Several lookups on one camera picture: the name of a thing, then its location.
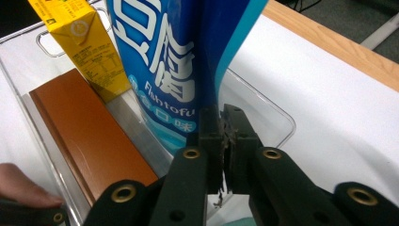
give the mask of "juice box label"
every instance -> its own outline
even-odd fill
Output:
[[[105,102],[131,85],[97,11],[85,0],[28,0],[48,31]]]

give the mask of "clear plastic bin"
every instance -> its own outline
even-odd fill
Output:
[[[99,10],[113,39],[104,2],[96,1],[92,5]],[[43,23],[38,23],[0,40],[0,67],[21,102],[40,152],[48,163],[46,167],[66,200],[72,225],[82,224],[90,206],[29,96],[29,91],[71,70],[74,65],[46,32]],[[231,104],[245,110],[265,146],[279,147],[295,131],[295,122],[286,112],[231,70],[227,70],[223,78],[219,103],[220,109],[224,104]],[[107,104],[107,108],[157,175],[165,175],[172,157],[147,129],[133,92],[122,94]]]

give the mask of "finger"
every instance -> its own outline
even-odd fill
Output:
[[[35,207],[58,207],[63,200],[33,183],[14,164],[0,164],[0,197]]]

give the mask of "black cable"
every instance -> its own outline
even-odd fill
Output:
[[[295,11],[297,11],[297,12],[300,13],[300,12],[303,12],[303,11],[309,9],[309,8],[312,8],[312,7],[316,6],[316,5],[319,4],[321,1],[322,1],[322,0],[317,0],[316,2],[310,4],[309,6],[307,6],[307,7],[305,7],[305,8],[303,8],[303,0],[296,0],[293,7],[292,7],[292,4],[293,4],[294,1],[288,1],[288,2],[291,2],[291,3],[286,3],[285,5],[286,5],[288,8],[293,9],[293,10],[295,10]]]
[[[302,8],[302,4],[301,4],[301,9],[299,10],[299,12],[303,12],[303,11],[305,11],[306,9],[312,8],[312,7],[316,6],[317,4],[319,4],[321,1],[322,1],[322,0],[317,0],[315,3],[310,4],[309,6],[307,6],[307,7],[305,7],[305,8]]]

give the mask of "wooden table edge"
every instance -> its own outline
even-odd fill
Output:
[[[399,64],[274,0],[269,0],[262,15],[373,77],[387,87],[399,91]]]

